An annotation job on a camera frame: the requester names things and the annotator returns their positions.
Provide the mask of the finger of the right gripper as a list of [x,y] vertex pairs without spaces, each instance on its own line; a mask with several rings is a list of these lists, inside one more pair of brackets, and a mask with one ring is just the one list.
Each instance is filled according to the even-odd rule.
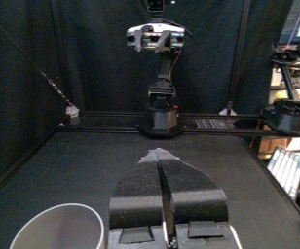
[[144,25],[140,29],[134,31],[134,49],[141,52],[148,48],[148,40],[144,35],[148,31],[150,31],[153,27],[150,25]]
[[164,53],[169,52],[170,50],[172,50],[172,31],[165,30],[157,41],[156,52]]

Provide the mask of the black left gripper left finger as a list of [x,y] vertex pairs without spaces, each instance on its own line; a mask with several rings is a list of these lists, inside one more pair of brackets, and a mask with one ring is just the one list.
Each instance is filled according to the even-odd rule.
[[141,158],[110,198],[109,249],[168,249],[161,156],[157,148]]

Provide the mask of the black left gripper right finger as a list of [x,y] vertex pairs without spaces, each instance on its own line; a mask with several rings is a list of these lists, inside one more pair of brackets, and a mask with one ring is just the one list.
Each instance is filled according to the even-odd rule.
[[157,161],[170,197],[177,249],[242,249],[228,221],[224,189],[169,151],[157,150]]

